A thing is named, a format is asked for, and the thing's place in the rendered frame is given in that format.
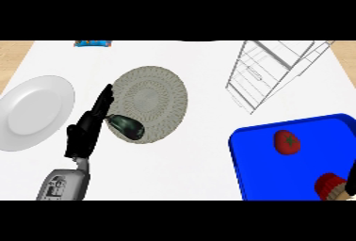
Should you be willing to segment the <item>dark green eggplant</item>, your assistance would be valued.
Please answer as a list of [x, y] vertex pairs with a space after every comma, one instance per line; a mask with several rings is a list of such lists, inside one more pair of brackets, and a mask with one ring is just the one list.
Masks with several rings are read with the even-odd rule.
[[139, 120], [122, 116], [108, 115], [106, 125], [111, 132], [120, 137], [128, 140], [139, 140], [145, 135], [145, 126]]

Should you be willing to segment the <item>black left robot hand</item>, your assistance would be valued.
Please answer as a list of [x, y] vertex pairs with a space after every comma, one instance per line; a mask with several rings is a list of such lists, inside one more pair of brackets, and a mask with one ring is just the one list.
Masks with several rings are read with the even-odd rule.
[[65, 157], [87, 158], [91, 155], [112, 101], [112, 84], [108, 84], [91, 109], [83, 113], [78, 122], [66, 127]]

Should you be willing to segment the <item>blue and orange packet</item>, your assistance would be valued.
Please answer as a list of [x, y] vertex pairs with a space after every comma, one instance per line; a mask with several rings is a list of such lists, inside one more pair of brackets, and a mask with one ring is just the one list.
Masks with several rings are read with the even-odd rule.
[[100, 46], [111, 47], [111, 40], [75, 40], [75, 47]]

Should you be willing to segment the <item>white round plate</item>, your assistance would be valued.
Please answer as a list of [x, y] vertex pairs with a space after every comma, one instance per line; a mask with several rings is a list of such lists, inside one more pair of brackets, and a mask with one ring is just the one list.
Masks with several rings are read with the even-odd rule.
[[21, 83], [0, 98], [0, 150], [34, 147], [66, 122], [75, 103], [68, 80], [55, 75]]

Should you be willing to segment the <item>grey woven round placemat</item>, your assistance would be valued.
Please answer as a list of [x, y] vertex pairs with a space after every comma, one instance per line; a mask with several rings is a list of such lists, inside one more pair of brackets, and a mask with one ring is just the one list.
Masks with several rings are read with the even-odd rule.
[[137, 120], [145, 127], [139, 140], [130, 140], [109, 125], [108, 129], [128, 143], [159, 141], [177, 129], [187, 107], [187, 92], [179, 76], [156, 66], [143, 66], [121, 75], [112, 84], [109, 115]]

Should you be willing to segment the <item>red tomato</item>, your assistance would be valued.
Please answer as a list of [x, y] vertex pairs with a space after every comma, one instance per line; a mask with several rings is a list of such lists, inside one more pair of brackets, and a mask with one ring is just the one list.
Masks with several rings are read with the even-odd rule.
[[291, 155], [300, 151], [300, 140], [297, 136], [286, 130], [279, 130], [273, 134], [275, 150], [283, 154]]

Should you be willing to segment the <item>blue tray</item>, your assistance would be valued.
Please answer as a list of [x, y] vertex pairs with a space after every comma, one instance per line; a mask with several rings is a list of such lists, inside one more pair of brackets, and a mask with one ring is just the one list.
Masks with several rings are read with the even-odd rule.
[[[281, 130], [300, 141], [291, 155], [273, 146]], [[227, 144], [244, 200], [315, 201], [319, 177], [334, 173], [344, 178], [356, 161], [356, 119], [334, 114], [244, 127]]]

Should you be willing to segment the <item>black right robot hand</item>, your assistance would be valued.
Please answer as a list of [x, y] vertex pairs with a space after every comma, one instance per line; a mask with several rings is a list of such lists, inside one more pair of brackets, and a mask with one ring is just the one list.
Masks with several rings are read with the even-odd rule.
[[348, 172], [344, 191], [350, 197], [356, 195], [356, 163]]

